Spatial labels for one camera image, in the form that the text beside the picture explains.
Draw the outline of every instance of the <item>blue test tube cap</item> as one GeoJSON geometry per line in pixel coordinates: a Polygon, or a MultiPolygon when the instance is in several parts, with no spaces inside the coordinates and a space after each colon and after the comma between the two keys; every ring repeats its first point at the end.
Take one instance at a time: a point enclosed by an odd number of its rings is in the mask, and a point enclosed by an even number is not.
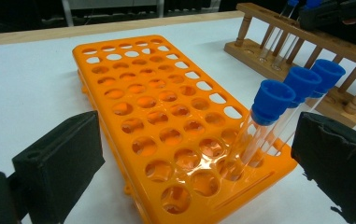
{"type": "Polygon", "coordinates": [[[304,9],[311,9],[314,7],[318,7],[323,0],[306,0],[306,5],[304,9]]]}
{"type": "Polygon", "coordinates": [[[320,98],[330,90],[337,81],[346,74],[346,70],[338,63],[318,59],[311,67],[311,71],[317,73],[322,78],[322,82],[310,95],[311,98],[320,98]]]}
{"type": "Polygon", "coordinates": [[[283,81],[283,83],[291,87],[296,93],[296,97],[288,108],[296,108],[299,106],[312,94],[321,82],[322,78],[317,73],[304,67],[292,67],[283,81]]]}
{"type": "Polygon", "coordinates": [[[299,0],[288,0],[288,5],[291,7],[296,7],[299,4],[299,0]]]}
{"type": "Polygon", "coordinates": [[[271,79],[265,80],[254,98],[250,115],[259,125],[271,125],[295,97],[294,90],[288,85],[271,79]]]}

